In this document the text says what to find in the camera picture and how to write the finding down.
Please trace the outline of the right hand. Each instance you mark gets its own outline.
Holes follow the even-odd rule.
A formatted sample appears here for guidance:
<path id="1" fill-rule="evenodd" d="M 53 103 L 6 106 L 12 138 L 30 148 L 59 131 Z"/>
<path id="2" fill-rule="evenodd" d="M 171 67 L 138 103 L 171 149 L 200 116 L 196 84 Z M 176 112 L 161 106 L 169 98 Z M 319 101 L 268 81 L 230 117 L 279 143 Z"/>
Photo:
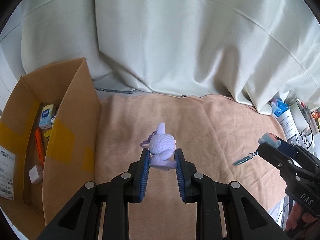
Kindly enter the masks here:
<path id="1" fill-rule="evenodd" d="M 304 223 L 308 224 L 313 223 L 318 218 L 315 218 L 311 214 L 304 212 L 303 208 L 298 203 L 295 203 L 288 216 L 285 231 L 295 229 L 300 219 L 302 219 Z"/>

